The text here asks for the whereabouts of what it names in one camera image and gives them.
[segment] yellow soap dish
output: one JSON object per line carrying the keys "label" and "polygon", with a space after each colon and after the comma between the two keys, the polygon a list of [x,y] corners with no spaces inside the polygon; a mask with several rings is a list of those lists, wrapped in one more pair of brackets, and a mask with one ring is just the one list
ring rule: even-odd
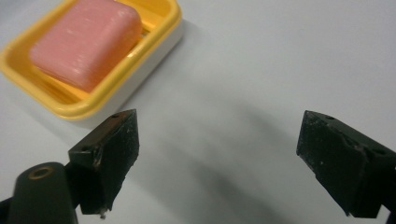
{"label": "yellow soap dish", "polygon": [[181,11],[175,0],[117,0],[139,13],[144,33],[137,45],[90,93],[47,76],[28,54],[33,44],[77,0],[64,0],[6,45],[0,69],[14,84],[56,116],[97,124],[113,114],[182,37]]}

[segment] black plastic part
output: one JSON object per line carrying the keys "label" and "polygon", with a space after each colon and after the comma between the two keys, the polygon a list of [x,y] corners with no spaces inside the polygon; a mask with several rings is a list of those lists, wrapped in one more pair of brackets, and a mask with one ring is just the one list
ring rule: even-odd
{"label": "black plastic part", "polygon": [[11,206],[12,198],[5,199],[0,202],[0,224],[6,223],[8,219],[9,207]]}
{"label": "black plastic part", "polygon": [[69,150],[66,170],[74,205],[83,214],[112,209],[122,182],[139,153],[136,111],[106,119]]}
{"label": "black plastic part", "polygon": [[396,224],[396,220],[395,220],[393,213],[390,213],[388,220],[387,220],[387,224]]}
{"label": "black plastic part", "polygon": [[18,177],[7,224],[26,223],[78,223],[64,166],[60,163],[43,163]]}
{"label": "black plastic part", "polygon": [[305,111],[297,154],[347,215],[376,217],[381,204],[395,212],[392,150],[338,119]]}

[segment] white table surface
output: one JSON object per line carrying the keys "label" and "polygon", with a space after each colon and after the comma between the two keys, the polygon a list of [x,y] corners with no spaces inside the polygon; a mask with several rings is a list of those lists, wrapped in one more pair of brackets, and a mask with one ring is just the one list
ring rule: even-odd
{"label": "white table surface", "polygon": [[[0,47],[60,0],[0,1]],[[179,0],[182,41],[120,110],[140,156],[105,221],[385,223],[346,217],[295,150],[306,109],[396,148],[396,2]],[[0,76],[0,199],[90,130]]]}

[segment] screw hole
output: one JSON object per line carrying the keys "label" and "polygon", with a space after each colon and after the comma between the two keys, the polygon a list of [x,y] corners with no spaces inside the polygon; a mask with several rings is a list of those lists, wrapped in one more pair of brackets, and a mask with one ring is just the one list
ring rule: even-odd
{"label": "screw hole", "polygon": [[37,180],[52,174],[53,168],[50,166],[39,167],[29,174],[29,179]]}

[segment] pink soap bar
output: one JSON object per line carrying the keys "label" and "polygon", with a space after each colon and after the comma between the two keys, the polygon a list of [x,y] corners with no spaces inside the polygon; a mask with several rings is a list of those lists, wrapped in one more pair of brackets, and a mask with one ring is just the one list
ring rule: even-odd
{"label": "pink soap bar", "polygon": [[77,0],[33,45],[30,59],[46,74],[90,92],[141,33],[134,8],[113,0]]}

